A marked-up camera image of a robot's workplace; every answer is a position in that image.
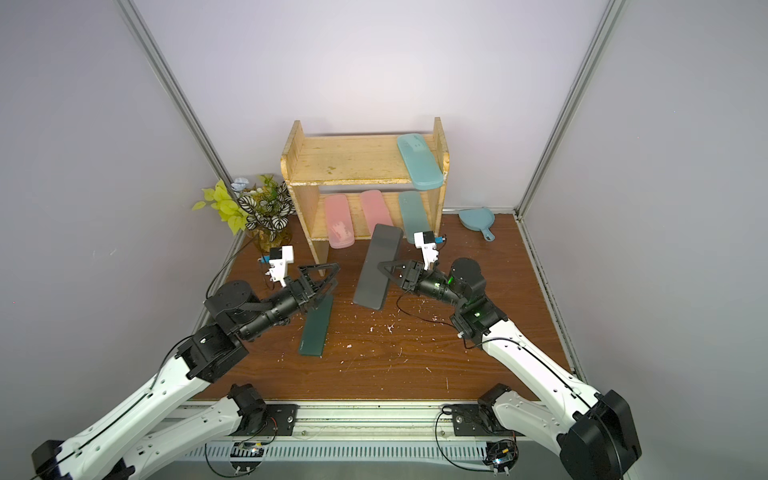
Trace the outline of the black pencil case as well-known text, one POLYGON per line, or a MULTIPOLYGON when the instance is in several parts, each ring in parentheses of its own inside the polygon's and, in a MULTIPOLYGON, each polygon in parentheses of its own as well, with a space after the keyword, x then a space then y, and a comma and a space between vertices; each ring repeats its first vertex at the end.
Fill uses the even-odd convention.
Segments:
POLYGON ((372 310, 383 308, 389 277, 379 269, 379 264, 396 259, 402 237, 403 231, 398 227, 375 226, 353 296, 354 304, 372 310))

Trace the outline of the dark green pencil case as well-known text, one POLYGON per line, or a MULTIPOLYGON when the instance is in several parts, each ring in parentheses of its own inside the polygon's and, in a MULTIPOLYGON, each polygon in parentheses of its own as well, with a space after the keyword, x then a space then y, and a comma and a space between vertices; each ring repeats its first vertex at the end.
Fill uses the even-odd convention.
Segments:
POLYGON ((330 325, 334 296, 327 294, 307 313, 298 352, 301 356, 321 357, 330 325))

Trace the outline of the light teal large pencil case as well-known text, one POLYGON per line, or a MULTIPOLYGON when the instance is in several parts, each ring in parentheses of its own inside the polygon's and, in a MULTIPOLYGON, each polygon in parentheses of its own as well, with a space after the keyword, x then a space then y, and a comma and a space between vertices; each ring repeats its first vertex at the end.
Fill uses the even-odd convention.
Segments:
POLYGON ((396 143, 416 190, 433 190, 443 185, 443 174, 422 134, 400 135, 396 143))

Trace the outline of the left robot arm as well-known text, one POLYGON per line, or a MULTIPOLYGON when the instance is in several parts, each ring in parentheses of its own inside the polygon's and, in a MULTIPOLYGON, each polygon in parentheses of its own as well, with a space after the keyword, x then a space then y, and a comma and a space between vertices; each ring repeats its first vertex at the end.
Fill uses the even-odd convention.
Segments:
POLYGON ((202 412, 164 429, 157 426, 181 404, 218 381, 249 353, 248 342, 298 313, 318 306, 337 284, 340 267, 316 266, 281 279, 281 289, 258 298, 244 281, 222 285, 207 298, 212 323, 183 338, 157 373, 90 427, 66 440, 48 440, 31 458, 38 479, 145 479, 207 442, 252 435, 266 424, 266 404, 250 385, 235 385, 202 412))

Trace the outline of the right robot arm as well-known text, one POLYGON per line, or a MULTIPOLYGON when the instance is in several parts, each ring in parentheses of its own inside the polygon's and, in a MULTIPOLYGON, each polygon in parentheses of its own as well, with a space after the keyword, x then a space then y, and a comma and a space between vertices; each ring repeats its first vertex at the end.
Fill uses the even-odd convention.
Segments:
POLYGON ((455 260, 448 272, 417 261, 388 261, 381 273, 403 291, 453 306, 459 338, 495 358, 536 396, 508 390, 492 395, 491 416, 556 454, 573 479, 620 479, 641 458, 629 403, 565 370, 528 339, 486 294, 480 265, 455 260))

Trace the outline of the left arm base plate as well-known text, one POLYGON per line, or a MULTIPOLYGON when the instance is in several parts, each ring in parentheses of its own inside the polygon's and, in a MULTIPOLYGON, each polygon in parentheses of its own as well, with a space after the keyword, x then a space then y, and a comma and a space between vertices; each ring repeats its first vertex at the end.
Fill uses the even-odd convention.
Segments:
POLYGON ((293 434, 298 404, 277 403, 258 407, 246 414, 231 436, 289 437, 293 434))

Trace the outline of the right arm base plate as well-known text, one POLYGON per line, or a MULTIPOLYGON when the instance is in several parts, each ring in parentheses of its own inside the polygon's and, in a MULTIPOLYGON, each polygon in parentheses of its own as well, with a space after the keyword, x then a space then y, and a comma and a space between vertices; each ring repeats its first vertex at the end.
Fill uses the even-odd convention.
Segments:
POLYGON ((505 429, 488 408, 477 403, 449 404, 444 412, 450 417, 455 436, 511 438, 515 435, 513 430, 505 429))

